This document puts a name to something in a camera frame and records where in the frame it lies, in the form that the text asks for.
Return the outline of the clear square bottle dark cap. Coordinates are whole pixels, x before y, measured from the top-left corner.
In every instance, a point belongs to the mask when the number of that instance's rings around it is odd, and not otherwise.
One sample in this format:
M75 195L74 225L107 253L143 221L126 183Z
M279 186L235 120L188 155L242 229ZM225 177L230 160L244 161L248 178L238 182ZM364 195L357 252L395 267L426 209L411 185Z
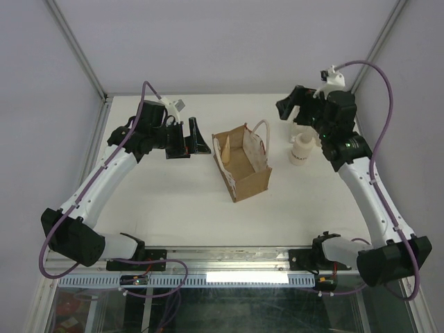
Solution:
M313 139L311 130L312 128L309 126L303 126L292 122L290 126L289 142L293 144L299 139L304 144L310 143Z

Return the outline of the white cream jar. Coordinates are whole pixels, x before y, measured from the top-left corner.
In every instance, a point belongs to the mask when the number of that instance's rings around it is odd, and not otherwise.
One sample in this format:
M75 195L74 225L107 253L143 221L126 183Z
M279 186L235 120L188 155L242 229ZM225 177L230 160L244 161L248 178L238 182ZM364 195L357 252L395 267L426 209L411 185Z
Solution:
M290 162L293 165L302 166L307 161L314 145L315 139L312 134L308 132L298 134L289 154Z

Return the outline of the beige sachet packet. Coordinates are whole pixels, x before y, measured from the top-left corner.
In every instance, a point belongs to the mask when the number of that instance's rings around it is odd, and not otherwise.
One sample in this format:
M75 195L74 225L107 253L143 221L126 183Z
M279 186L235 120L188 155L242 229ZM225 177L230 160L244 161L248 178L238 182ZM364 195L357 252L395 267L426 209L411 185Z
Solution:
M228 135L225 140L225 145L221 149L221 161L224 166L230 163L230 136Z

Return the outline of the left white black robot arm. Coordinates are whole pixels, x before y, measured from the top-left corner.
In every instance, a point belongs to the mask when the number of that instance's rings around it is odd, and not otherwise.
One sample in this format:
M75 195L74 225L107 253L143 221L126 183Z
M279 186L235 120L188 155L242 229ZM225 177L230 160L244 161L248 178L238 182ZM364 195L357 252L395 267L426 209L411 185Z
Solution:
M72 197L59 209L48 208L42 214L47 248L83 266L121 259L130 269L142 267L146 259L142 240L126 233L100 234L94 228L120 182L152 150L163 150L167 159L211 152L196 118L188 122L185 135L175 107L142 101L137 114L112 131L101 160Z

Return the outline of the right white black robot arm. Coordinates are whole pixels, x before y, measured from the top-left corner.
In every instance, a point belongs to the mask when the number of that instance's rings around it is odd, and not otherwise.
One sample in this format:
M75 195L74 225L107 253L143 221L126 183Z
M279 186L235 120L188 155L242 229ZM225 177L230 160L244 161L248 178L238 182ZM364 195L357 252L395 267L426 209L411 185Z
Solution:
M321 141L326 160L347 184L366 222L371 244L356 244L338 234L313 240L311 263L327 268L339 262L358 270L370 287L413 276L432 251L428 237L418 237L407 225L388 195L366 140L355 131L357 106L350 92L315 95L314 89L297 85L276 103L282 120L299 108L294 123L309 126Z

